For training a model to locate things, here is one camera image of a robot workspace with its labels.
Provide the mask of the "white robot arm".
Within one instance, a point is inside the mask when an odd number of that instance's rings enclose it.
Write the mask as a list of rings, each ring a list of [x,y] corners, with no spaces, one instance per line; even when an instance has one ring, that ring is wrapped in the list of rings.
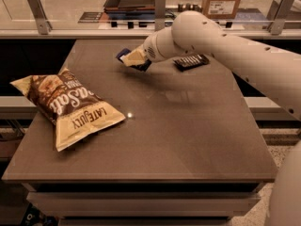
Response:
[[[301,121],[301,56],[228,34],[199,12],[180,13],[172,26],[154,32],[120,59],[137,66],[190,54],[213,57]],[[277,173],[264,226],[301,226],[301,143]]]

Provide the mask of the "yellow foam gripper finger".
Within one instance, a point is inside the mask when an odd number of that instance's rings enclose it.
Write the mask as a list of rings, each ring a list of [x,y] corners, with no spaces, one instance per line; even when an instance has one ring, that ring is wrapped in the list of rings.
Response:
[[[141,54],[144,55],[144,47],[142,45],[137,46],[134,50],[133,50],[134,54]]]
[[[137,51],[132,51],[127,55],[123,55],[120,59],[127,67],[144,64],[147,60],[140,52]]]

